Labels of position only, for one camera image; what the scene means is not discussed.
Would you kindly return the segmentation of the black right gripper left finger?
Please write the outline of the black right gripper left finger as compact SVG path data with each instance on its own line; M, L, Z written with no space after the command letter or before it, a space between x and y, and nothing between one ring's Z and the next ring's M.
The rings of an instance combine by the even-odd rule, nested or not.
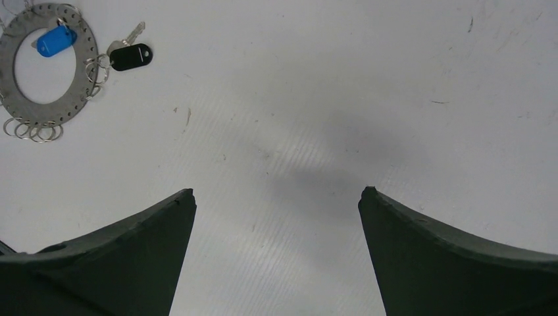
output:
M1 314L168 315L196 209L184 189L36 253L1 246Z

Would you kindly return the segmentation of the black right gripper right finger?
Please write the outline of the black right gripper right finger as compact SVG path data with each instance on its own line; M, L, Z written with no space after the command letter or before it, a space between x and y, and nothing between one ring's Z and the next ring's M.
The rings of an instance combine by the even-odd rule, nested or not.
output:
M387 315L556 315L557 256L475 236L366 187L358 204Z

